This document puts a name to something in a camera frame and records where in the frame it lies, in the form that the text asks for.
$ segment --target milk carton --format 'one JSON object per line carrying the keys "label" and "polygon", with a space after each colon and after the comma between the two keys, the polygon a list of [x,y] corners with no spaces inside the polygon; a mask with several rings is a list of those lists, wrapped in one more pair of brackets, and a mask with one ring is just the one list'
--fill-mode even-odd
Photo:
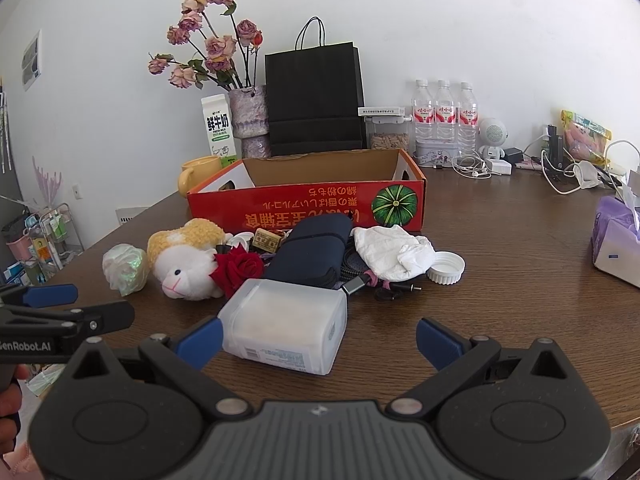
{"label": "milk carton", "polygon": [[203,98],[202,113],[211,155],[219,155],[224,168],[238,160],[231,113],[224,94]]}

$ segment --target brown table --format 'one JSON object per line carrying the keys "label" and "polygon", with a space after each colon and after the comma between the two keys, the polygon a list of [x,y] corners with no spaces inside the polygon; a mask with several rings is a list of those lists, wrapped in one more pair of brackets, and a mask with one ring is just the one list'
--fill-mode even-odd
{"label": "brown table", "polygon": [[[462,335],[486,333],[504,346],[527,347],[538,336],[561,345],[595,394],[612,426],[640,416],[639,291],[591,264],[594,210],[604,190],[553,192],[540,174],[472,180],[451,170],[428,171],[424,234],[436,250],[460,254],[462,280],[379,303],[372,290],[349,302],[349,321],[334,368],[318,377],[220,352],[206,373],[258,405],[262,399],[377,399],[385,404],[433,373],[415,347],[415,326],[434,317]],[[89,248],[53,283],[75,283],[80,305],[119,298],[102,275],[102,255],[118,243],[146,248],[158,230],[190,218],[171,195]],[[180,332],[220,300],[170,300],[150,277],[129,296],[136,320],[107,336],[135,346],[154,332]]]}

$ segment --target white towel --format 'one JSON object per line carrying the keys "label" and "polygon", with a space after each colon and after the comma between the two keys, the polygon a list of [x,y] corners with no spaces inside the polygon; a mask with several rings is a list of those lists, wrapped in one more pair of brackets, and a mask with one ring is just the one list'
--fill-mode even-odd
{"label": "white towel", "polygon": [[427,272],[435,260],[435,250],[425,236],[413,236],[399,225],[356,227],[356,250],[381,280],[404,282]]}

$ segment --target plush toy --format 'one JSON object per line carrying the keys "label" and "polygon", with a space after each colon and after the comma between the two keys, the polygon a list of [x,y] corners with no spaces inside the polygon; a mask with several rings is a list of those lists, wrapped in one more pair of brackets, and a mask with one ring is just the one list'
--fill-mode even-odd
{"label": "plush toy", "polygon": [[197,301],[224,295],[210,276],[218,268],[215,247],[224,243],[220,227],[194,218],[180,229],[153,234],[146,252],[152,272],[169,298]]}

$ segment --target white bottle cap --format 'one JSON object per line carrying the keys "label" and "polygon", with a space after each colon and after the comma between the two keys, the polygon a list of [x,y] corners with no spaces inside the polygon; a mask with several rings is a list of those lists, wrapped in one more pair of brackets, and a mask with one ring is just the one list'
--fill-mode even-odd
{"label": "white bottle cap", "polygon": [[441,285],[453,285],[457,283],[465,271],[465,261],[456,253],[447,251],[436,252],[436,259],[429,270],[427,277]]}

